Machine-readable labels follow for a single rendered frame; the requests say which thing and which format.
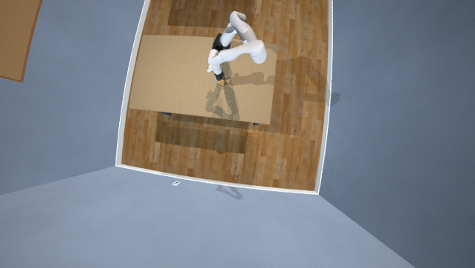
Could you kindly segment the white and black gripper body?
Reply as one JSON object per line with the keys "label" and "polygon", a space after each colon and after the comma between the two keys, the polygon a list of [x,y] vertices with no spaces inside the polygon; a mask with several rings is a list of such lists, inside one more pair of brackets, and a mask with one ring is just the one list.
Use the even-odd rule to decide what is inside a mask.
{"label": "white and black gripper body", "polygon": [[216,76],[216,79],[217,79],[218,81],[221,81],[221,79],[222,79],[222,77],[223,77],[223,73],[222,73],[223,70],[222,70],[222,67],[221,67],[221,69],[220,69],[219,71],[214,71],[214,70],[212,69],[212,66],[209,65],[209,68],[207,69],[207,71],[208,71],[208,73],[210,73],[211,71],[213,71],[213,73],[214,73],[215,76]]}

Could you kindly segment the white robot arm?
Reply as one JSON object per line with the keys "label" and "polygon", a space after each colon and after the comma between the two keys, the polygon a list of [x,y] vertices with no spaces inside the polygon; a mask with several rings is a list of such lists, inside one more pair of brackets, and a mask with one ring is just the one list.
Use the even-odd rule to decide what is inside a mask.
{"label": "white robot arm", "polygon": [[244,44],[232,49],[221,50],[220,52],[216,49],[210,50],[208,63],[212,66],[212,69],[219,71],[221,63],[233,61],[243,53],[249,53],[254,63],[263,63],[267,57],[265,45],[261,40],[257,40],[253,29],[246,23],[246,16],[233,11],[229,20],[230,23],[220,37],[220,44],[227,47],[236,34],[239,35]]}

